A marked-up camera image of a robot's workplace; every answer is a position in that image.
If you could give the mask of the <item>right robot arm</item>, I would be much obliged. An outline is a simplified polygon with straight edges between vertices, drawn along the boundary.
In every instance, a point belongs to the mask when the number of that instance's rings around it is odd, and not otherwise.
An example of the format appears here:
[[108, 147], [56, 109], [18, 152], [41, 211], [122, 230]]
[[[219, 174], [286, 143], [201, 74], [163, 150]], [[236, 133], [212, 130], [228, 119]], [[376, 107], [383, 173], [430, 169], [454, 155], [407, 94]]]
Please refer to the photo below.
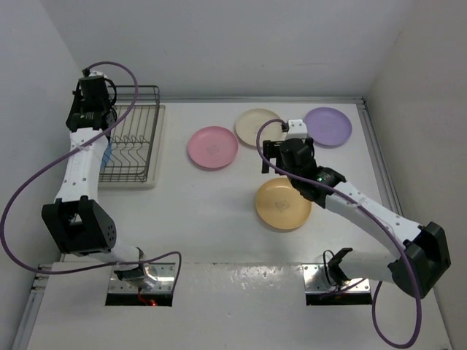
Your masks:
[[389, 255], [371, 255], [343, 248], [328, 263], [328, 275], [337, 284], [364, 275], [389, 281], [412, 297], [424, 298], [451, 266], [444, 228], [411, 221], [373, 201], [344, 175], [319, 166], [311, 138], [264, 141], [262, 172], [271, 168], [285, 175], [293, 188], [322, 209], [338, 214], [376, 239]]

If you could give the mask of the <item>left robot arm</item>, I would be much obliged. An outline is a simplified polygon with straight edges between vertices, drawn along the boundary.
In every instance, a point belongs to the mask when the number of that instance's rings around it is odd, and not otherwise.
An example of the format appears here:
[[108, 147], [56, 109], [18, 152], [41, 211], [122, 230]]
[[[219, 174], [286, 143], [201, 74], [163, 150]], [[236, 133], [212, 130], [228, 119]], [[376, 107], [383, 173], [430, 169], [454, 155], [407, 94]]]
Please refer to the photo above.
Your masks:
[[99, 175], [117, 119], [115, 84], [105, 74], [85, 72], [79, 79], [66, 126], [70, 150], [58, 194], [42, 207], [42, 219], [63, 254], [114, 263], [121, 281], [140, 289], [151, 285], [141, 249], [117, 238], [116, 224], [98, 201]]

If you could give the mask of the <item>blue plate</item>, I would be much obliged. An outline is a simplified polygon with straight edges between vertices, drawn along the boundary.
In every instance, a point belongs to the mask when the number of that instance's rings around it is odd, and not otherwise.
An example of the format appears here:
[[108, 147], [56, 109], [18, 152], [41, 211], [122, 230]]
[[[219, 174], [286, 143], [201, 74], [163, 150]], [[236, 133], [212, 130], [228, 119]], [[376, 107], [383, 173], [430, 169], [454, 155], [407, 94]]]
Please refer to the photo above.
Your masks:
[[101, 170], [104, 170], [108, 164], [108, 162], [111, 160], [112, 156], [112, 143], [109, 142], [107, 145], [107, 148], [104, 151], [102, 160], [101, 160]]

